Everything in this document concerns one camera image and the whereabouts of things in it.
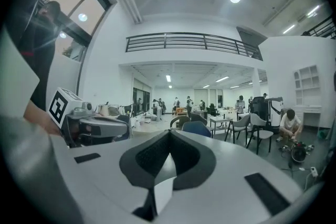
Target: black rectangular slot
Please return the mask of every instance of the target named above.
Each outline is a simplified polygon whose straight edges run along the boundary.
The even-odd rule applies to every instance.
[[[74,157],[76,163],[84,163],[84,162],[88,162],[92,159],[96,159],[99,158],[100,155],[98,153],[91,153],[91,154],[87,154],[87,155],[83,155],[83,156],[78,156],[78,157]]]
[[[261,174],[248,175],[245,179],[272,216],[289,206],[287,200]]]

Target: power strip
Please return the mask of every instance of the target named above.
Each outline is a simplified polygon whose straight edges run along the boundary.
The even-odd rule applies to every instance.
[[[317,170],[316,170],[315,167],[311,167],[311,168],[310,168],[310,173],[311,173],[311,175],[312,175],[314,178],[316,178],[316,177],[319,176],[319,174],[317,173]]]

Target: white shelf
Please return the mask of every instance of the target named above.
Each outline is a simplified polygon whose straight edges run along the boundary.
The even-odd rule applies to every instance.
[[[321,104],[320,78],[317,66],[305,67],[294,72],[297,105]]]

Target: pillar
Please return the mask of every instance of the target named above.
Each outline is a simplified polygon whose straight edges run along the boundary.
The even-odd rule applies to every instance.
[[[253,97],[261,96],[258,68],[254,68],[252,74]]]

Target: balcony railing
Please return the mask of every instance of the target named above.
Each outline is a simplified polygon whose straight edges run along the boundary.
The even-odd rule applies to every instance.
[[[232,38],[188,32],[127,37],[126,52],[151,49],[204,49],[230,52],[263,60],[258,47]]]
[[[302,36],[325,37],[336,39],[336,27],[332,20],[332,16],[315,25],[309,31],[306,31]]]

